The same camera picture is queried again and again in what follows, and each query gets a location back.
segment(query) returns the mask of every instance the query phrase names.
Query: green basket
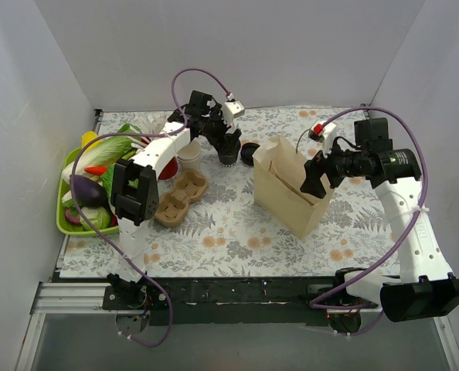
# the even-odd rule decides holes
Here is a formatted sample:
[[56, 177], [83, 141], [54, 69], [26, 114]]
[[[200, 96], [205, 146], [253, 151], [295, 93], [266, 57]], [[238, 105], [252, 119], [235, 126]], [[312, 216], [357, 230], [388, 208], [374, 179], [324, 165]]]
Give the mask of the green basket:
[[[70, 164], [71, 162], [75, 161], [75, 158], [78, 155], [80, 148], [74, 149], [71, 151], [68, 156], [66, 157], [65, 163], [63, 165], [63, 169]], [[61, 176], [59, 177], [59, 188], [58, 188], [58, 202], [56, 204], [56, 225], [58, 229], [65, 234], [69, 234], [70, 236], [79, 236], [79, 237], [94, 237], [97, 236], [97, 233], [93, 230], [83, 230], [81, 226], [74, 226], [66, 220], [65, 217], [65, 207], [61, 204], [61, 198], [70, 190], [70, 185], [65, 182]], [[120, 230], [119, 226], [112, 226], [110, 228], [104, 228], [100, 230], [104, 234], [115, 234], [118, 233]]]

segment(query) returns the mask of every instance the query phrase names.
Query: floral tablecloth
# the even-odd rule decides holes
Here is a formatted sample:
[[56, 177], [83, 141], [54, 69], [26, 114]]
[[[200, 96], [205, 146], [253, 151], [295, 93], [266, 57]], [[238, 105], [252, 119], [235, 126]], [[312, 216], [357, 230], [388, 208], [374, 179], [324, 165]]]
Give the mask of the floral tablecloth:
[[[237, 120], [242, 142], [266, 141], [276, 134], [296, 143], [316, 120], [341, 108], [281, 107], [247, 110]], [[106, 113], [99, 132], [148, 116], [144, 112]], [[353, 121], [362, 112], [336, 121], [339, 134], [353, 139]], [[341, 267], [368, 267], [392, 245], [393, 238], [380, 201], [361, 178], [346, 179], [335, 191], [318, 227], [300, 241], [284, 224], [253, 202], [253, 169], [240, 160], [222, 167], [205, 138], [202, 173], [210, 181], [201, 202], [191, 205], [183, 224], [168, 229], [151, 220], [144, 261], [153, 277], [331, 275]], [[300, 150], [311, 158], [318, 146], [308, 138]], [[172, 189], [173, 179], [159, 181], [159, 192]], [[105, 277], [118, 255], [101, 238], [71, 237], [60, 277]], [[398, 274], [396, 255], [380, 269]]]

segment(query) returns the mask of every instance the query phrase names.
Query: red chili pepper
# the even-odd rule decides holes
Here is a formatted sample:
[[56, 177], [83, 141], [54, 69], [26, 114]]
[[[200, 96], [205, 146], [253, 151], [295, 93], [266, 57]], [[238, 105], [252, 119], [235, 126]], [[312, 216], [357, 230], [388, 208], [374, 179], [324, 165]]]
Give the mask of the red chili pepper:
[[89, 168], [85, 168], [85, 171], [92, 175], [101, 176], [107, 171], [106, 166], [90, 166]]

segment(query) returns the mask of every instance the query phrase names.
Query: cardboard cup holder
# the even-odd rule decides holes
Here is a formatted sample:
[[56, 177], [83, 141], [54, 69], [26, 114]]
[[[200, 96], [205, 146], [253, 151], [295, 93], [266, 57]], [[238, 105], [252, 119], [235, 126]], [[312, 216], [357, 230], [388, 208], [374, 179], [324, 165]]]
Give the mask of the cardboard cup holder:
[[179, 226], [190, 204], [199, 201], [208, 188], [209, 180], [204, 175], [191, 169], [184, 171], [175, 180], [175, 188], [161, 195], [155, 219], [163, 226]]

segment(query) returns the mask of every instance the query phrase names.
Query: white wall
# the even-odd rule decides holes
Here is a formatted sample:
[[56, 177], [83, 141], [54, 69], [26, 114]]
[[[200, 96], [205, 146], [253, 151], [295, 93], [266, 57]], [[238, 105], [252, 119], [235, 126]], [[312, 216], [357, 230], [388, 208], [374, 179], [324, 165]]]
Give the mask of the white wall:
[[15, 367], [53, 272], [61, 162], [93, 115], [35, 3], [0, 0], [0, 370]]
[[[247, 107], [370, 102], [423, 0], [36, 4], [92, 105], [128, 111], [172, 109], [171, 78], [188, 66]], [[183, 79], [185, 94], [220, 94], [206, 79]]]
[[[373, 105], [411, 125], [427, 157], [427, 205], [445, 257], [459, 277], [459, 0], [426, 0]], [[396, 143], [407, 143], [391, 124]], [[459, 346], [459, 307], [450, 315]]]

